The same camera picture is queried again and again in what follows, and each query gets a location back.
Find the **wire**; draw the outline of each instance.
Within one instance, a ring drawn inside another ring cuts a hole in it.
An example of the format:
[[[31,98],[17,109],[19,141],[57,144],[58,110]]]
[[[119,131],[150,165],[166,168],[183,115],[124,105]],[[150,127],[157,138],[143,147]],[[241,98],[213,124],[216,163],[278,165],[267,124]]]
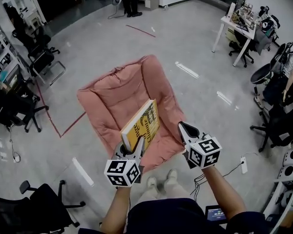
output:
[[[233,168],[229,173],[227,173],[226,175],[223,175],[223,177],[228,176],[230,173],[232,173],[234,170],[236,170],[240,165],[242,165],[243,162],[241,162],[237,167]],[[197,196],[199,194],[200,191],[200,186],[203,185],[204,183],[207,182],[207,180],[203,181],[202,183],[199,183],[200,181],[202,181],[205,178],[205,175],[202,174],[200,176],[198,176],[197,178],[194,179],[194,184],[195,184],[195,189],[193,190],[193,192],[190,194],[192,195],[194,193],[194,200],[196,201]]]
[[[124,17],[126,14],[124,13],[122,16],[118,16],[118,17],[114,17],[114,15],[116,15],[117,14],[117,6],[116,6],[116,12],[113,14],[113,15],[111,15],[111,16],[109,16],[107,19],[113,19],[113,18],[122,18],[122,17]]]
[[[14,152],[14,148],[13,148],[12,128],[8,128],[8,127],[7,127],[7,129],[8,129],[8,131],[10,132],[10,142],[11,142],[11,144],[12,144],[12,157],[13,157],[13,159],[14,159],[14,161],[15,161],[16,163],[20,163],[20,161],[21,161],[21,156],[20,156],[17,152]],[[17,155],[17,156],[20,158],[19,161],[16,161],[15,155]]]

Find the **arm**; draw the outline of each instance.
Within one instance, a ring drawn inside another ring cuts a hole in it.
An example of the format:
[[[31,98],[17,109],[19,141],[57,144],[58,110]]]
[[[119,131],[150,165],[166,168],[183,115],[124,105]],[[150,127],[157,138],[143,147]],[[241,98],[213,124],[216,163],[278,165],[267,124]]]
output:
[[[207,167],[202,171],[227,220],[230,220],[239,213],[246,212],[246,207],[240,195],[229,185],[214,166]]]
[[[103,219],[101,231],[106,234],[123,233],[129,207],[130,187],[119,187]]]
[[[287,92],[291,88],[292,84],[293,84],[293,70],[291,71],[290,77],[288,79],[288,83],[283,91],[283,102],[285,102]]]

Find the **pink cushion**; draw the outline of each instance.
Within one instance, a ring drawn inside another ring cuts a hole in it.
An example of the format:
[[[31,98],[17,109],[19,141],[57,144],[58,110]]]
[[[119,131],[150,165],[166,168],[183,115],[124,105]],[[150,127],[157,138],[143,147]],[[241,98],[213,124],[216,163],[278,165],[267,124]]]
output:
[[[160,128],[142,158],[144,172],[184,150],[177,125],[185,117],[154,55],[113,69],[80,89],[77,97],[111,156],[121,142],[120,130],[149,98],[157,101]]]

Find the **yellow book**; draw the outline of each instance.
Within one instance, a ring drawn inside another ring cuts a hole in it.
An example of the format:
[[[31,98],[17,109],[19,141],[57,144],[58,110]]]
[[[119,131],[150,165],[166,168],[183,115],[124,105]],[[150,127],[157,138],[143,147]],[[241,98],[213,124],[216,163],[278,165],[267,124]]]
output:
[[[160,121],[156,100],[148,100],[121,130],[121,137],[127,150],[133,151],[140,136],[145,138],[145,150],[153,140]]]

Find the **red tape line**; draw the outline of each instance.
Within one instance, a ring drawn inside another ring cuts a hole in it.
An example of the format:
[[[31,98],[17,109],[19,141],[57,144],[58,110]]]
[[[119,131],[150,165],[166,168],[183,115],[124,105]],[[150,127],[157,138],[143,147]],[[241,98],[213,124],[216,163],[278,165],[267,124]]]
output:
[[[133,28],[133,29],[136,29],[136,30],[139,30],[139,31],[141,31],[141,32],[143,32],[143,33],[146,33],[146,34],[148,34],[149,36],[156,37],[156,36],[154,36],[154,35],[152,35],[152,34],[150,34],[150,33],[148,33],[148,32],[145,32],[145,31],[141,30],[141,29],[138,29],[138,28],[132,27],[132,26],[130,26],[130,25],[126,25],[126,26],[127,26],[127,27],[130,27],[130,28]]]
[[[45,102],[44,102],[44,99],[43,99],[43,97],[42,97],[42,93],[41,93],[41,90],[40,90],[40,87],[39,87],[39,85],[38,85],[38,83],[36,82],[36,84],[37,84],[37,88],[38,88],[38,92],[39,92],[39,95],[40,95],[40,98],[41,98],[41,101],[42,101],[42,103],[43,103],[43,105],[45,106],[46,104],[45,104]],[[53,123],[53,121],[52,121],[52,118],[51,118],[51,116],[50,116],[50,114],[49,114],[49,112],[48,112],[48,110],[45,110],[46,111],[46,113],[47,113],[47,115],[48,115],[48,118],[49,118],[49,120],[50,120],[50,122],[51,122],[51,124],[52,124],[52,126],[53,126],[53,128],[54,128],[54,130],[55,130],[55,132],[57,132],[57,134],[58,134],[58,136],[60,137],[60,138],[62,138],[85,114],[86,114],[86,112],[83,112],[82,113],[82,115],[80,115],[65,131],[64,131],[64,133],[61,135],[60,134],[60,132],[59,132],[59,130],[57,129],[57,127],[56,127],[56,125]]]

